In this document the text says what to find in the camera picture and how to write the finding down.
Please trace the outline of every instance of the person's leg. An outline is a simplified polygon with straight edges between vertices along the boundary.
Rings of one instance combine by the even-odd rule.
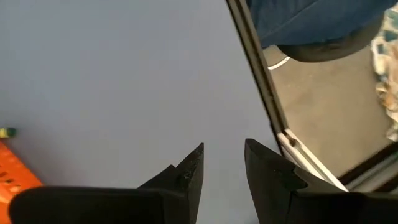
[[[398,0],[246,0],[263,47],[338,39]]]

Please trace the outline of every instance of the patterned fabric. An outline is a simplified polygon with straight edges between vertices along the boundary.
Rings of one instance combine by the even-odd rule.
[[[386,136],[398,141],[398,4],[386,11],[383,26],[371,42],[371,50],[379,79],[376,93],[392,120]]]

